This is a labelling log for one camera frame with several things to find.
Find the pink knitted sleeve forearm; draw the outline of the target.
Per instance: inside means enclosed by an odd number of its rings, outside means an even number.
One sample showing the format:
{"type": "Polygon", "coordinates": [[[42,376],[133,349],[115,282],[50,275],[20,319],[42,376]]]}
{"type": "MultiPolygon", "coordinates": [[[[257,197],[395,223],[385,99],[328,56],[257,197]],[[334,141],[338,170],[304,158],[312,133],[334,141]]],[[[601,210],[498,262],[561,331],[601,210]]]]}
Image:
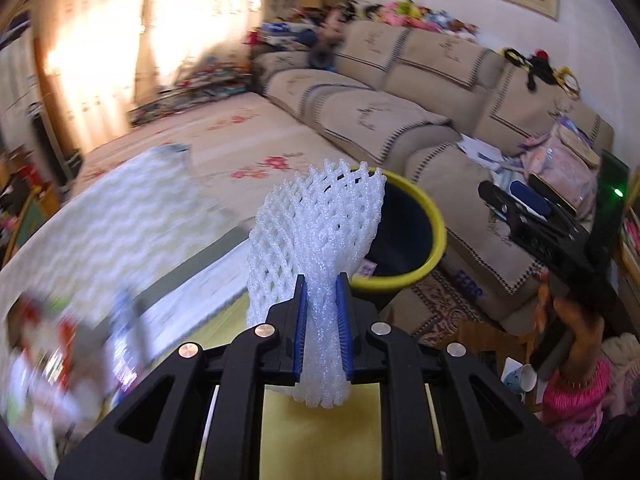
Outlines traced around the pink knitted sleeve forearm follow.
{"type": "Polygon", "coordinates": [[[589,382],[574,386],[557,370],[542,397],[541,421],[562,447],[576,457],[596,435],[603,420],[610,367],[598,359],[589,382]]]}

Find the right hand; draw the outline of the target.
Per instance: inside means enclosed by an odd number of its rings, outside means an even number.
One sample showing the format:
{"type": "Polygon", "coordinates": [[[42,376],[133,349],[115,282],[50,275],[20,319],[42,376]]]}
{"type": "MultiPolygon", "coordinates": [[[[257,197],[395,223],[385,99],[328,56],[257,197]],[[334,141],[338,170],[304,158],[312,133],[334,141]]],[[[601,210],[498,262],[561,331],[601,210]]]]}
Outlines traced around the right hand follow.
{"type": "Polygon", "coordinates": [[[583,389],[596,376],[598,359],[604,332],[604,319],[582,310],[575,301],[555,297],[549,286],[549,272],[540,276],[537,304],[534,311],[534,327],[544,335],[550,322],[560,321],[573,342],[565,348],[565,356],[548,356],[537,370],[538,378],[548,382],[559,372],[563,382],[570,388],[583,389]]]}

